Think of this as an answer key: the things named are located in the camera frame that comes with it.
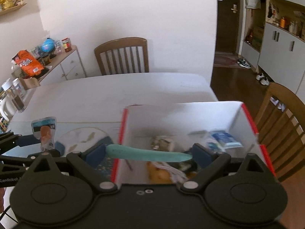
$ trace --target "white table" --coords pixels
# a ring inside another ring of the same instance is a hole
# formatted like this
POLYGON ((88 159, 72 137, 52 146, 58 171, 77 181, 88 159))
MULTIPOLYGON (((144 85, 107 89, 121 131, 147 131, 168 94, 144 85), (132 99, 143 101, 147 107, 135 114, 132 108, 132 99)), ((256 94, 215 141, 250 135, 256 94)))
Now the white table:
MULTIPOLYGON (((136 73, 89 77, 36 88, 26 110, 10 123, 15 134, 32 134, 31 121, 55 116, 55 140, 79 127, 98 127, 116 141, 124 107, 133 104, 166 105, 181 102, 210 102, 217 98, 204 77, 184 73, 136 73)), ((15 147, 6 155, 27 157, 40 145, 15 147)), ((5 195, 5 207, 9 193, 5 195)), ((12 221, 2 221, 10 228, 12 221)))

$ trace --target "silicone spatula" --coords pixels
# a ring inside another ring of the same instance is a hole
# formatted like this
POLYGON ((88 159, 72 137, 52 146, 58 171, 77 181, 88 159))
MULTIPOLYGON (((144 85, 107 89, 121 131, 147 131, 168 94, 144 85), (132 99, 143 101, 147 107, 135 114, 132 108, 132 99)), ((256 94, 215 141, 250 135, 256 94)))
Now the silicone spatula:
POLYGON ((192 159, 185 153, 143 150, 117 144, 108 145, 106 154, 111 158, 139 161, 183 162, 192 159))

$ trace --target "door handle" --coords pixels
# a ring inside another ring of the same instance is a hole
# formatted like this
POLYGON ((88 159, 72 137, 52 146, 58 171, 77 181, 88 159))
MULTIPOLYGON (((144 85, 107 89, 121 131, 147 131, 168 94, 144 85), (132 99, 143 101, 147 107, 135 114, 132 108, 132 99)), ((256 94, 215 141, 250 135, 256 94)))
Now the door handle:
POLYGON ((292 42, 292 46, 291 46, 291 50, 290 50, 291 52, 293 52, 294 43, 295 43, 295 41, 292 42))
POLYGON ((236 4, 233 4, 233 8, 231 8, 231 10, 233 10, 233 13, 237 13, 237 5, 236 4))

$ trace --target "rug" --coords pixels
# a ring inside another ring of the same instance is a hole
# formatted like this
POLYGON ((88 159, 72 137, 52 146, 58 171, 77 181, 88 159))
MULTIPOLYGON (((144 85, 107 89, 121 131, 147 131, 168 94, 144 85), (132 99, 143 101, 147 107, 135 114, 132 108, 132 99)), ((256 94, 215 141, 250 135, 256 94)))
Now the rug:
POLYGON ((237 60, 238 57, 234 55, 215 54, 214 66, 245 69, 238 65, 237 60))

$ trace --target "bottle cap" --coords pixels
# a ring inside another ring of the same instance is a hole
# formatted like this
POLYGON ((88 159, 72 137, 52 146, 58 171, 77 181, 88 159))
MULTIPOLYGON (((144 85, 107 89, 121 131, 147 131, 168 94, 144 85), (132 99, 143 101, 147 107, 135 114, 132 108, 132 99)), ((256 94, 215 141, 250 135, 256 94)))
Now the bottle cap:
POLYGON ((8 80, 6 80, 3 84, 2 84, 2 88, 4 89, 4 91, 7 91, 8 89, 10 89, 10 87, 13 85, 12 83, 12 79, 9 78, 8 80))

